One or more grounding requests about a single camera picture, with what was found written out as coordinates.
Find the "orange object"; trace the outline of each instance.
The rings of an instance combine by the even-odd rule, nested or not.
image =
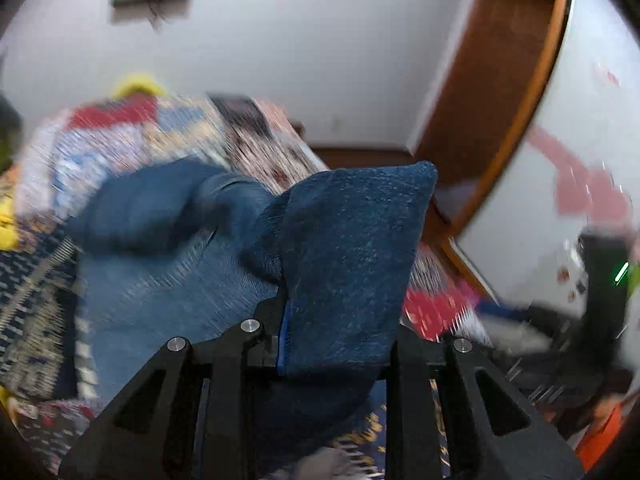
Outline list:
[[[618,404],[613,408],[607,421],[597,430],[589,428],[584,435],[575,452],[582,462],[585,471],[588,471],[604,454],[607,448],[614,441],[616,435],[622,427],[622,410]]]

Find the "red fabric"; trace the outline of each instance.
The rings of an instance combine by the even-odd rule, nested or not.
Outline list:
[[[109,128],[114,124],[142,123],[155,120],[158,99],[133,95],[129,99],[106,105],[77,108],[69,120],[69,128]]]
[[[588,471],[609,448],[622,427],[622,410],[617,405],[606,423],[598,431],[587,431],[581,439],[575,452],[582,462],[585,471]]]
[[[454,286],[439,294],[429,294],[408,288],[402,307],[417,333],[429,341],[436,341],[458,317],[477,303],[467,289],[468,285]]]

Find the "metal screw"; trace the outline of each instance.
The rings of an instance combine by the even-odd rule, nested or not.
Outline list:
[[[453,348],[455,348],[461,354],[466,354],[467,352],[471,352],[473,345],[471,341],[468,341],[464,338],[456,339],[453,342]]]
[[[255,332],[260,328],[260,321],[257,319],[245,319],[242,323],[240,323],[240,328],[244,332]]]
[[[179,352],[185,346],[187,346],[187,342],[183,337],[172,337],[166,343],[166,347],[171,350],[171,352]]]

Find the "green light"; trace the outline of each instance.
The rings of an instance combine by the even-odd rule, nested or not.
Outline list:
[[[622,266],[622,269],[620,269],[620,272],[618,273],[618,275],[616,276],[616,283],[619,282],[622,279],[622,276],[624,276],[626,274],[626,270],[629,268],[629,262],[625,263]]]

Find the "wooden door frame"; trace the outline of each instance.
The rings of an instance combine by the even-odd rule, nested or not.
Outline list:
[[[484,200],[498,183],[500,176],[506,169],[529,127],[529,123],[538,108],[538,104],[556,63],[558,50],[560,49],[566,29],[570,6],[571,0],[554,0],[542,51],[540,52],[538,62],[527,85],[525,95],[518,106],[513,121],[511,121],[511,126],[505,134],[498,152],[478,181],[473,195],[465,204],[460,214],[453,220],[444,239],[439,244],[442,253],[456,270],[458,270],[478,292],[486,295],[491,295],[491,292],[460,256],[458,250],[456,250],[455,238],[460,235],[482,207]]]

